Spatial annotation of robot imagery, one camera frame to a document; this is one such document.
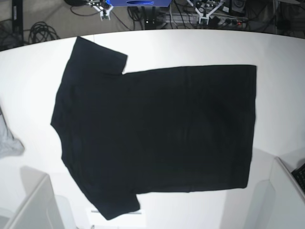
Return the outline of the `black T-shirt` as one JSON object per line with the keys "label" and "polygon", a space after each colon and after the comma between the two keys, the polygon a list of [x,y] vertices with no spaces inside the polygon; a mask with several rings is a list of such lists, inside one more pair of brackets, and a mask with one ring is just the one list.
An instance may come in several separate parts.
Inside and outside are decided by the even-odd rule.
{"label": "black T-shirt", "polygon": [[246,188],[254,65],[123,73],[127,56],[78,37],[51,126],[62,161],[107,219],[140,209],[138,194]]}

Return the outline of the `white bin lower right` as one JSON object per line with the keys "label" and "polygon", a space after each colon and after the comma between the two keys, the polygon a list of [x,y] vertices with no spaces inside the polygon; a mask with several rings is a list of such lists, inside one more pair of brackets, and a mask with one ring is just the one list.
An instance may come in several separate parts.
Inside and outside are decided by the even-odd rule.
{"label": "white bin lower right", "polygon": [[245,229],[303,229],[305,194],[280,158],[253,192]]}

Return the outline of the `black table leg post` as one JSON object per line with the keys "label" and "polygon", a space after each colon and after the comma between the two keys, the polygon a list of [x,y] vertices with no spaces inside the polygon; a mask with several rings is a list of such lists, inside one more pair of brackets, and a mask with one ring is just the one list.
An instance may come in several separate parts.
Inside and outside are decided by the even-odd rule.
{"label": "black table leg post", "polygon": [[14,38],[14,46],[20,47],[24,45],[23,36],[23,0],[12,0],[12,36]]}

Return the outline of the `white bin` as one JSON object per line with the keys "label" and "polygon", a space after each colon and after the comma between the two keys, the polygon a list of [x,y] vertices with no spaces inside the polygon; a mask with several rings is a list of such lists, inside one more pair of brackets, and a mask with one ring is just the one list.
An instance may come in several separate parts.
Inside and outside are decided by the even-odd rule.
{"label": "white bin", "polygon": [[253,192],[245,229],[303,229],[305,194],[280,158]]}
{"label": "white bin", "polygon": [[0,209],[1,228],[77,228],[68,199],[54,194],[49,174],[31,167],[21,167],[20,175],[25,198],[15,212]]}

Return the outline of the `black device under blue box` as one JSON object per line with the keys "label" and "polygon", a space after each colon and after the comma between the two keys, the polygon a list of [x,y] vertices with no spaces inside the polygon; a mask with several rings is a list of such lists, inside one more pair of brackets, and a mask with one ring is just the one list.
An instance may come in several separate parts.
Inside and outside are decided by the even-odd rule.
{"label": "black device under blue box", "polygon": [[146,24],[155,24],[157,18],[157,8],[155,6],[142,7],[142,12]]}

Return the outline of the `black keyboard in right bin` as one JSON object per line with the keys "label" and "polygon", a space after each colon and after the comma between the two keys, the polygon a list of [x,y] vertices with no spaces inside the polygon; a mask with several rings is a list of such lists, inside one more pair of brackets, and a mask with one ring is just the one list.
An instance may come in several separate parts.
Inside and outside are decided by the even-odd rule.
{"label": "black keyboard in right bin", "polygon": [[292,172],[292,176],[299,184],[300,188],[305,192],[305,164]]}

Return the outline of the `white bin lower left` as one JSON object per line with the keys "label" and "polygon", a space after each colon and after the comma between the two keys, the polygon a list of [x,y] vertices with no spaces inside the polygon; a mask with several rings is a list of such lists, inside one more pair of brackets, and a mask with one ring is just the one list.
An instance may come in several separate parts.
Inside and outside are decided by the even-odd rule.
{"label": "white bin lower left", "polygon": [[77,228],[68,199],[54,194],[49,174],[31,167],[21,167],[20,175],[25,198],[15,212],[0,209],[1,228]]}

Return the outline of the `blue box at top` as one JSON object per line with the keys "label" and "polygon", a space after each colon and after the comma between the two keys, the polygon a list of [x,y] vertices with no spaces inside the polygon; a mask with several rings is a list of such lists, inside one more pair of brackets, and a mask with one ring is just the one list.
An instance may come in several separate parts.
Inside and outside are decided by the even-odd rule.
{"label": "blue box at top", "polygon": [[127,7],[127,6],[168,7],[172,2],[172,0],[107,0],[106,2],[114,7]]}

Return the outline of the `grey cloth at left edge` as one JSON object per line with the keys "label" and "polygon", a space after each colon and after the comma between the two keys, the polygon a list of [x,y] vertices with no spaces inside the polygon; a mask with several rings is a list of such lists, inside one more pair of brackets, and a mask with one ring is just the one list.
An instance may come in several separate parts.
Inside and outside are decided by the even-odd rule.
{"label": "grey cloth at left edge", "polygon": [[10,156],[21,156],[24,146],[21,141],[15,138],[8,128],[2,110],[0,111],[0,158]]}

